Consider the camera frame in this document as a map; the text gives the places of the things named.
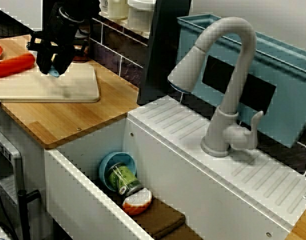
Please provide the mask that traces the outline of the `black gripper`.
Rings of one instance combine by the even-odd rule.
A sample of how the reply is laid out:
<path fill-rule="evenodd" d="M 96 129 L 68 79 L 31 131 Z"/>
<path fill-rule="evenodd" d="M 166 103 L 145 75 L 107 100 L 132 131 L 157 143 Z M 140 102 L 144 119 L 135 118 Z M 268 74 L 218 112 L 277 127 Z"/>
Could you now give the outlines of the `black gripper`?
<path fill-rule="evenodd" d="M 77 29 L 72 35 L 69 32 L 60 31 L 51 33 L 46 30 L 32 31 L 30 41 L 27 43 L 29 51 L 37 52 L 36 63 L 39 70 L 47 75 L 51 66 L 59 75 L 66 72 L 74 57 L 84 57 L 89 47 L 90 32 Z M 73 47 L 74 53 L 64 52 L 65 47 Z"/>

